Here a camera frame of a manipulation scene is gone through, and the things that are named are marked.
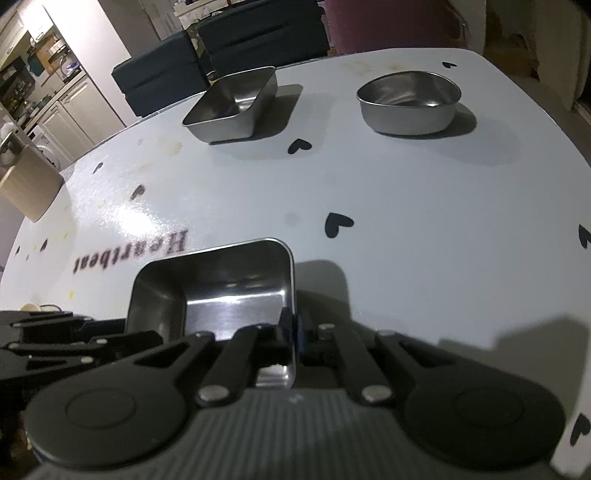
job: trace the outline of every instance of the metal pin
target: metal pin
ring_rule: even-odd
[[[368,385],[361,391],[361,396],[369,403],[377,403],[390,398],[392,390],[386,385]]]
[[[223,385],[206,385],[199,389],[199,398],[203,401],[220,401],[229,395],[230,391]]]

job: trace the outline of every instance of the pink chair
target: pink chair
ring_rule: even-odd
[[[444,0],[326,0],[337,53],[393,47],[447,47]]]

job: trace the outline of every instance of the white table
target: white table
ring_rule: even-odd
[[[473,131],[392,138],[364,123],[356,90],[413,69],[460,86]],[[335,57],[277,77],[281,102],[297,98],[277,135],[204,144],[181,125],[193,97],[66,170],[66,187],[44,217],[22,224],[0,308],[54,303],[98,319],[122,317],[136,274],[166,256],[172,233],[179,240],[187,231],[186,252],[275,237],[293,251],[300,305],[311,304],[317,316],[350,315],[525,375],[554,391],[569,416],[591,407],[584,395],[577,400],[591,390],[591,251],[578,234],[579,224],[591,229],[591,171],[551,118],[465,50]],[[470,130],[463,118],[456,132]],[[296,138],[312,148],[288,154]],[[145,192],[130,200],[139,185]],[[354,226],[328,238],[329,212]],[[159,237],[164,245],[151,252]],[[131,255],[122,260],[127,243]],[[85,255],[88,265],[74,273]],[[562,461],[588,458],[589,449],[587,439],[579,442]]]

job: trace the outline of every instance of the kitchen cabinet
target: kitchen cabinet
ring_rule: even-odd
[[[16,58],[16,52],[14,55],[11,54],[26,32],[27,29],[18,15],[14,15],[4,27],[4,30],[0,33],[0,69],[3,69],[8,64],[9,59],[12,61]]]
[[[71,157],[68,159],[70,161],[78,160],[78,158],[94,147],[94,143],[78,126],[60,102],[56,102],[41,117],[38,125],[47,138],[57,144],[65,154]]]
[[[88,77],[74,84],[60,97],[60,102],[94,144],[102,142],[124,127]]]
[[[17,12],[35,42],[41,40],[53,26],[41,0],[24,0]]]

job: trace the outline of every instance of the rectangular metal bowl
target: rectangular metal bowl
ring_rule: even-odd
[[[276,94],[275,67],[226,75],[191,108],[183,126],[206,143],[249,138],[262,111]]]
[[[277,325],[296,312],[294,263],[283,242],[265,238],[147,264],[135,277],[126,332],[154,330],[164,342],[200,330],[227,340],[241,327]],[[288,388],[295,363],[259,371],[257,384]]]

